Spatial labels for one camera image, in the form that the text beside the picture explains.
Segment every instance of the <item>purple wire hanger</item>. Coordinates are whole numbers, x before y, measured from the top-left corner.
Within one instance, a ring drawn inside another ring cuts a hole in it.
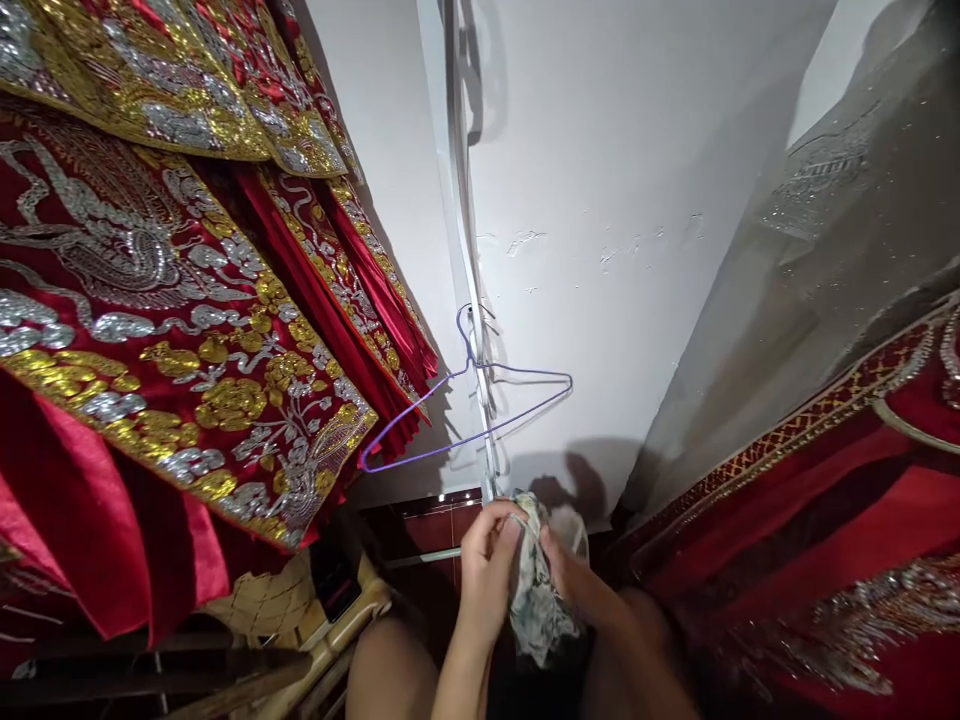
[[[539,410],[544,405],[549,405],[557,398],[560,398],[563,395],[566,395],[571,390],[573,390],[573,376],[570,373],[552,372],[550,370],[530,370],[525,368],[515,368],[515,367],[510,367],[509,365],[504,365],[502,363],[483,363],[483,364],[478,363],[476,357],[474,357],[473,355],[473,350],[470,348],[470,341],[467,339],[467,334],[463,329],[463,325],[460,324],[460,318],[463,315],[463,311],[467,310],[467,308],[469,307],[470,307],[470,304],[467,303],[466,305],[461,307],[459,310],[457,310],[457,330],[460,333],[460,337],[463,338],[464,346],[467,348],[467,362],[463,366],[463,370],[459,370],[455,373],[450,373],[449,375],[447,375],[440,382],[434,385],[422,398],[420,398],[417,402],[415,402],[410,407],[406,408],[402,413],[397,415],[397,417],[395,417],[393,420],[387,423],[387,426],[380,431],[380,434],[377,435],[373,439],[373,442],[371,442],[366,447],[366,449],[360,454],[360,467],[361,469],[363,469],[364,472],[368,472],[368,473],[383,472],[384,470],[389,470],[390,468],[394,468],[399,465],[406,465],[407,463],[414,462],[415,460],[422,460],[423,458],[430,457],[431,455],[438,455],[439,453],[446,452],[447,450],[452,450],[455,447],[466,445],[468,442],[479,440],[480,438],[486,435],[489,435],[495,432],[496,430],[499,430],[500,428],[506,427],[507,425],[510,425],[511,423],[516,422],[522,417],[526,417],[527,415],[534,412],[535,410]],[[493,313],[491,313],[489,310],[483,307],[483,305],[481,305],[480,307],[483,308],[483,310],[485,310],[487,313],[489,313],[491,317],[494,317]],[[390,432],[391,429],[393,429],[393,426],[396,425],[398,422],[400,422],[400,420],[403,419],[407,414],[412,413],[414,410],[416,410],[417,407],[419,407],[420,403],[426,401],[427,398],[433,395],[441,387],[446,385],[450,380],[453,380],[455,377],[460,377],[461,375],[469,371],[471,366],[479,370],[483,370],[486,368],[501,368],[503,370],[509,370],[510,372],[522,373],[526,375],[549,375],[551,377],[562,378],[567,382],[566,382],[566,386],[560,392],[554,393],[543,402],[540,402],[534,405],[529,410],[524,410],[519,415],[514,415],[509,420],[504,420],[502,423],[499,423],[498,425],[494,425],[492,428],[490,428],[485,432],[472,435],[471,437],[468,437],[466,440],[459,440],[455,443],[450,443],[449,445],[445,445],[442,448],[439,448],[437,450],[431,450],[430,452],[414,455],[413,457],[410,457],[410,458],[401,458],[400,460],[389,463],[387,465],[382,465],[380,467],[376,467],[376,468],[370,467],[370,465],[367,462],[370,458],[370,453],[373,451],[373,448],[377,447],[380,444],[380,441],[383,440],[384,436],[386,436],[386,434]]]

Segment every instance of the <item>wicker item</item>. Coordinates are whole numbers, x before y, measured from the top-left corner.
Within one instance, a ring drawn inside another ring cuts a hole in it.
[[[292,631],[316,597],[310,556],[303,552],[279,575],[243,575],[231,595],[207,603],[203,611],[238,635],[264,637]]]

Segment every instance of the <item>gray cloth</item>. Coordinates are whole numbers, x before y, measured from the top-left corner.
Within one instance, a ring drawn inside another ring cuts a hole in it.
[[[587,531],[583,518],[569,505],[548,510],[533,493],[515,492],[513,500],[529,516],[511,516],[524,528],[519,550],[516,585],[510,603],[510,625],[517,653],[530,656],[539,668],[550,666],[571,641],[585,640],[586,627],[574,617],[550,579],[550,567],[540,547],[540,528],[546,523],[557,540],[586,560]]]

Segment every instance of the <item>hand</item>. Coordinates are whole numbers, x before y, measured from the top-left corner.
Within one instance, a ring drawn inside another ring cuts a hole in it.
[[[621,620],[627,604],[601,580],[590,566],[573,555],[550,531],[540,528],[540,546],[550,564],[554,587],[587,623],[597,629],[614,627]]]
[[[460,615],[457,625],[476,642],[493,646],[510,599],[510,570],[523,528],[511,514],[527,519],[514,503],[487,505],[460,543]]]

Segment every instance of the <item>thigh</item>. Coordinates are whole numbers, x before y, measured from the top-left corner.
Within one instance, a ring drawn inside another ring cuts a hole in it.
[[[687,686],[670,623],[657,603],[646,593],[634,588],[622,591],[620,596],[640,619],[646,640],[656,650],[657,657]],[[627,683],[613,649],[604,638],[598,636],[583,689],[580,706],[582,720],[640,720]]]
[[[347,720],[429,720],[437,667],[400,620],[363,631],[347,679]]]

